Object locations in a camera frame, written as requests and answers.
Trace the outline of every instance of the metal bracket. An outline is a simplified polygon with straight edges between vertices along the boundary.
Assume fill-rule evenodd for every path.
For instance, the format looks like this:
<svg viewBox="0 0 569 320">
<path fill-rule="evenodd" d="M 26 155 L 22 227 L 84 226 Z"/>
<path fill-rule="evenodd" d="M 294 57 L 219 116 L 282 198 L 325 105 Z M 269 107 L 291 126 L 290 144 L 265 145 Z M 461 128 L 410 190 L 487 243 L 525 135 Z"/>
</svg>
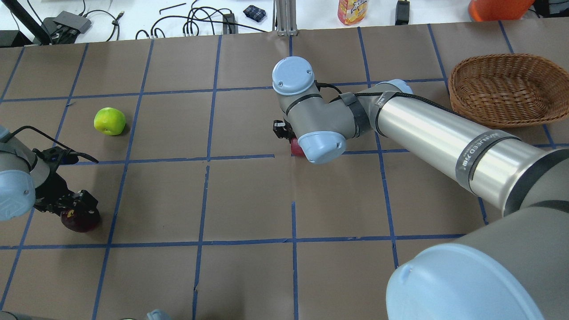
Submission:
<svg viewBox="0 0 569 320">
<path fill-rule="evenodd" d="M 274 0 L 275 25 L 277 35 L 297 35 L 296 29 L 296 0 Z"/>
</svg>

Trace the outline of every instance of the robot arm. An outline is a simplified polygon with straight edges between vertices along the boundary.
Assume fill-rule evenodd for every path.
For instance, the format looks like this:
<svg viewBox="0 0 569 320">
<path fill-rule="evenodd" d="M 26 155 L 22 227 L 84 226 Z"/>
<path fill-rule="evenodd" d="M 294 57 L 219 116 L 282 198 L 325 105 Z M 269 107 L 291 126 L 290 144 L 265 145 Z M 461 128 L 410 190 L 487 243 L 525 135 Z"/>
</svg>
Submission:
<svg viewBox="0 0 569 320">
<path fill-rule="evenodd" d="M 411 95 L 401 80 L 329 104 L 314 81 L 300 57 L 273 70 L 284 136 L 298 137 L 310 162 L 339 157 L 347 139 L 374 129 L 506 216 L 401 265 L 387 286 L 391 320 L 567 317 L 569 149 L 544 151 L 490 130 Z"/>
<path fill-rule="evenodd" d="M 98 161 L 65 145 L 65 149 L 32 151 L 15 137 L 23 129 L 36 130 L 53 140 L 33 127 L 10 133 L 0 126 L 0 221 L 21 216 L 34 207 L 57 214 L 67 228 L 77 232 L 96 227 L 100 221 L 98 201 L 86 190 L 69 191 L 56 170 L 60 165 L 77 163 L 79 157 Z"/>
</svg>

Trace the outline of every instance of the green apple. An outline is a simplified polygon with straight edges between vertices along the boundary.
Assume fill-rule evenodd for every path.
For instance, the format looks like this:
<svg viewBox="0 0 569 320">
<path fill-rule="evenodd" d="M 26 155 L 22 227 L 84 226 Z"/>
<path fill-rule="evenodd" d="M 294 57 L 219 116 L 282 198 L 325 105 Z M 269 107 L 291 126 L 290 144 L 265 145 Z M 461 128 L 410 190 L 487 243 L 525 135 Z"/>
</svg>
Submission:
<svg viewBox="0 0 569 320">
<path fill-rule="evenodd" d="M 121 134 L 126 125 L 125 114 L 114 108 L 102 108 L 95 115 L 93 125 L 108 136 Z"/>
</svg>

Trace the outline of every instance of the wicker basket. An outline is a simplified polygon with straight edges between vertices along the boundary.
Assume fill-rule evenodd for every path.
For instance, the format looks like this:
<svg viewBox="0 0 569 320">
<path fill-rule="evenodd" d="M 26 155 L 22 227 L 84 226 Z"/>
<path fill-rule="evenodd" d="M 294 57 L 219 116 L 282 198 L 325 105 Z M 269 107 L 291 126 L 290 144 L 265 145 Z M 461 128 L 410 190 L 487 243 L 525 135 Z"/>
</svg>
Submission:
<svg viewBox="0 0 569 320">
<path fill-rule="evenodd" d="M 451 73 L 455 112 L 490 128 L 531 126 L 569 115 L 569 73 L 529 54 L 478 56 Z"/>
</svg>

